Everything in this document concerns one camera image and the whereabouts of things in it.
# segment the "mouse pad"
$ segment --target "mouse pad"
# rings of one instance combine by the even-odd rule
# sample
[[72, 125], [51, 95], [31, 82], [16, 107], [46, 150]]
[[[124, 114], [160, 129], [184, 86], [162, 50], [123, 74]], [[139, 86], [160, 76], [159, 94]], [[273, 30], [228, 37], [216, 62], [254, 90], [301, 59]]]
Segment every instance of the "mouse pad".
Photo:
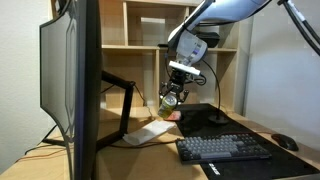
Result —
[[[184, 137], [253, 132], [232, 119], [226, 125], [208, 121], [209, 116], [217, 113], [210, 104], [183, 104], [177, 110], [181, 111], [182, 119], [176, 123]], [[315, 167], [260, 135], [255, 134], [254, 138], [272, 154], [270, 159], [200, 164], [208, 179], [267, 180], [320, 173]]]

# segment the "black cable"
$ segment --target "black cable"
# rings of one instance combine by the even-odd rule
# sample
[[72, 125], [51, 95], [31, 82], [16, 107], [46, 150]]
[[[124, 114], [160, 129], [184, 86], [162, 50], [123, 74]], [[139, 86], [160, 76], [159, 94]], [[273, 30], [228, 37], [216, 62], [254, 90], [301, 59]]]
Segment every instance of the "black cable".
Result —
[[103, 91], [101, 92], [101, 94], [102, 94], [102, 93], [105, 93], [106, 91], [108, 91], [109, 89], [111, 89], [113, 86], [115, 86], [115, 85], [112, 84], [111, 86], [109, 86], [108, 88], [106, 88], [105, 90], [103, 90]]
[[140, 98], [141, 98], [142, 101], [143, 101], [143, 106], [146, 107], [146, 108], [148, 108], [148, 111], [149, 111], [150, 116], [153, 117], [153, 115], [152, 115], [152, 113], [151, 113], [151, 109], [150, 109], [149, 106], [147, 106], [147, 102], [146, 102], [146, 100], [143, 98], [143, 96], [142, 96], [139, 88], [137, 87], [137, 85], [134, 85], [134, 87], [137, 89], [138, 94], [139, 94]]
[[291, 17], [293, 23], [298, 28], [300, 34], [304, 37], [304, 39], [311, 46], [311, 48], [320, 56], [320, 49], [314, 44], [314, 42], [310, 39], [308, 34], [305, 32], [305, 30], [303, 29], [303, 27], [301, 26], [301, 24], [299, 23], [299, 21], [297, 20], [297, 18], [293, 14], [293, 12], [291, 11], [291, 8], [290, 8], [288, 2], [283, 2], [283, 5], [286, 8], [286, 10], [287, 10], [289, 16]]
[[32, 151], [32, 150], [39, 149], [39, 148], [43, 148], [43, 147], [49, 147], [49, 146], [55, 146], [55, 145], [50, 144], [50, 145], [44, 145], [44, 146], [34, 147], [34, 148], [31, 148], [31, 149], [28, 149], [28, 150], [24, 153], [24, 155], [27, 155], [28, 152], [30, 152], [30, 151]]
[[210, 68], [210, 70], [212, 71], [216, 82], [217, 82], [217, 87], [218, 87], [218, 95], [219, 95], [219, 100], [218, 100], [218, 112], [220, 111], [220, 106], [221, 106], [221, 91], [220, 91], [220, 83], [219, 83], [219, 79], [216, 75], [216, 73], [214, 72], [214, 70], [212, 69], [212, 67], [205, 61], [203, 60], [203, 62]]
[[311, 36], [317, 41], [318, 44], [320, 44], [320, 37], [318, 36], [318, 34], [314, 31], [314, 29], [310, 26], [310, 24], [308, 23], [307, 20], [304, 20], [303, 25], [308, 29], [308, 31], [310, 32]]
[[166, 69], [166, 72], [167, 72], [167, 75], [169, 76], [169, 78], [171, 78], [169, 70], [168, 70], [168, 57], [169, 57], [169, 48], [167, 49], [167, 52], [164, 54], [164, 63], [165, 63], [164, 68]]
[[115, 147], [115, 148], [123, 148], [123, 149], [141, 149], [141, 148], [157, 146], [157, 145], [162, 145], [162, 144], [171, 144], [174, 142], [175, 142], [175, 140], [167, 141], [167, 142], [146, 142], [146, 143], [138, 145], [138, 146], [117, 146], [117, 145], [112, 145], [112, 144], [108, 145], [108, 146]]

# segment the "black keyboard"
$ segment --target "black keyboard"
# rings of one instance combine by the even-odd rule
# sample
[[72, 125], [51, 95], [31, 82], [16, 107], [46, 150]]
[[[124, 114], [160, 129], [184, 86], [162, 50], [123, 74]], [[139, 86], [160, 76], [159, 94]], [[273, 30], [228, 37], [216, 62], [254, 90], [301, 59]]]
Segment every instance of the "black keyboard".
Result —
[[271, 154], [250, 134], [177, 139], [182, 164], [267, 159]]

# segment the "cable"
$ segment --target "cable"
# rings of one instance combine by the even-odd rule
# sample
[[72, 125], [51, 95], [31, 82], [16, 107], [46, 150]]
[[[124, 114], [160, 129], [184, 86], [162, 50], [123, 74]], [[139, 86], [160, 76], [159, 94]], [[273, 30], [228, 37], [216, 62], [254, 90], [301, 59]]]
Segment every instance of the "cable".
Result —
[[101, 92], [101, 94], [104, 93], [104, 92], [106, 92], [106, 91], [108, 91], [108, 90], [111, 89], [113, 86], [115, 86], [115, 85], [112, 84], [111, 86], [109, 86], [108, 88], [106, 88], [105, 90], [103, 90], [103, 91]]
[[146, 142], [146, 143], [144, 143], [142, 145], [138, 145], [138, 146], [117, 146], [117, 145], [109, 145], [109, 146], [115, 147], [115, 148], [123, 148], [123, 149], [141, 149], [141, 148], [157, 146], [157, 145], [162, 145], [162, 144], [171, 144], [174, 142], [175, 142], [175, 140], [167, 141], [167, 142]]
[[143, 96], [142, 96], [139, 88], [137, 87], [137, 85], [134, 85], [134, 87], [137, 89], [138, 94], [139, 94], [140, 98], [141, 98], [142, 101], [143, 101], [143, 106], [146, 107], [146, 108], [148, 108], [149, 114], [150, 114], [151, 118], [153, 119], [153, 115], [152, 115], [152, 113], [151, 113], [151, 109], [150, 109], [149, 106], [147, 106], [147, 102], [146, 102], [146, 100], [143, 98]]
[[317, 41], [318, 45], [320, 45], [320, 38], [317, 35], [317, 33], [314, 31], [314, 29], [310, 26], [306, 18], [303, 16], [303, 14], [295, 7], [294, 3], [291, 0], [282, 0], [278, 2], [278, 5], [281, 5], [282, 3], [286, 2], [289, 7], [290, 11], [293, 12], [296, 17], [302, 22], [302, 24], [307, 28], [311, 36]]
[[53, 152], [53, 153], [45, 154], [45, 155], [22, 157], [22, 158], [18, 159], [18, 160], [16, 161], [16, 163], [19, 162], [20, 160], [24, 160], [24, 159], [48, 157], [48, 156], [51, 156], [51, 155], [53, 155], [53, 154], [57, 154], [57, 153], [59, 153], [59, 152], [61, 152], [61, 151], [65, 151], [65, 149], [61, 149], [61, 150], [59, 150], [59, 151], [55, 151], [55, 152]]
[[166, 72], [167, 72], [167, 75], [169, 76], [169, 78], [171, 78], [169, 70], [168, 70], [168, 57], [169, 57], [169, 48], [167, 49], [167, 52], [164, 54], [164, 63], [165, 63], [164, 68], [166, 69]]
[[308, 23], [307, 20], [302, 22], [303, 25], [308, 29], [308, 31], [310, 32], [310, 34], [312, 35], [312, 37], [317, 41], [318, 44], [320, 44], [320, 37], [318, 36], [318, 34], [314, 31], [314, 29], [310, 26], [310, 24]]
[[299, 23], [299, 21], [297, 20], [297, 18], [295, 17], [295, 15], [293, 14], [293, 12], [291, 11], [291, 8], [288, 4], [288, 2], [283, 2], [284, 7], [286, 8], [289, 16], [291, 17], [293, 23], [296, 25], [296, 27], [298, 28], [300, 34], [304, 37], [304, 39], [307, 41], [307, 43], [311, 46], [311, 48], [320, 56], [320, 49], [314, 44], [314, 42], [310, 39], [310, 37], [308, 36], [308, 34], [305, 32], [305, 30], [303, 29], [303, 27], [301, 26], [301, 24]]
[[212, 67], [205, 61], [203, 60], [203, 62], [209, 67], [209, 69], [212, 71], [215, 79], [216, 79], [216, 82], [217, 82], [217, 87], [218, 87], [218, 95], [219, 95], [219, 100], [218, 100], [218, 112], [220, 111], [220, 106], [221, 106], [221, 91], [220, 91], [220, 83], [219, 83], [219, 79], [216, 75], [216, 73], [214, 72], [214, 70], [212, 69]]
[[53, 146], [53, 145], [50, 144], [50, 145], [38, 146], [38, 147], [35, 147], [35, 148], [28, 149], [28, 150], [24, 153], [24, 155], [27, 155], [27, 153], [30, 152], [30, 151], [32, 151], [32, 150], [39, 149], [39, 148], [43, 148], [43, 147], [49, 147], [49, 146]]

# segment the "wooden shelf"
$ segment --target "wooden shelf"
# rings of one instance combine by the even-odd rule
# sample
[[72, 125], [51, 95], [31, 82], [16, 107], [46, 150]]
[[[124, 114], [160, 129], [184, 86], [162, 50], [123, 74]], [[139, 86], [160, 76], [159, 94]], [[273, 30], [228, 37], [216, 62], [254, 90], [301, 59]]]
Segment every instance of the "wooden shelf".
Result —
[[[100, 0], [102, 49], [106, 60], [104, 70], [126, 80], [137, 83], [142, 95], [155, 112], [159, 105], [160, 82], [167, 82], [164, 53], [167, 48], [157, 44], [167, 43], [167, 38], [176, 27], [201, 3], [182, 0]], [[238, 23], [220, 26], [214, 30], [220, 35], [217, 48], [208, 48], [205, 57], [214, 67], [221, 88], [221, 104], [234, 110], [237, 103], [236, 81], [239, 79], [238, 61], [239, 34]], [[170, 51], [170, 60], [175, 52]], [[206, 66], [195, 64], [195, 68], [208, 72]], [[189, 96], [185, 103], [211, 103], [218, 99], [214, 79], [203, 87], [187, 84]], [[105, 100], [108, 108], [121, 108], [123, 92], [109, 91]], [[138, 93], [133, 96], [133, 108], [142, 107]]]
[[[102, 45], [102, 49], [110, 54], [131, 54], [131, 53], [148, 53], [156, 50], [167, 51], [167, 48], [158, 46], [122, 46], [122, 45]], [[210, 53], [236, 53], [237, 49], [228, 48], [208, 48]]]
[[182, 6], [182, 7], [196, 7], [199, 5], [199, 3], [183, 3], [183, 2], [174, 2], [174, 1], [164, 1], [164, 0], [160, 0], [160, 1], [155, 1], [155, 0], [124, 0], [124, 2], [128, 2], [128, 3], [132, 3], [132, 4], [136, 4], [139, 6], [145, 5], [146, 6], [156, 6], [159, 7], [161, 5], [164, 6]]
[[154, 52], [160, 48], [157, 46], [102, 45], [102, 49], [108, 54], [138, 54]]

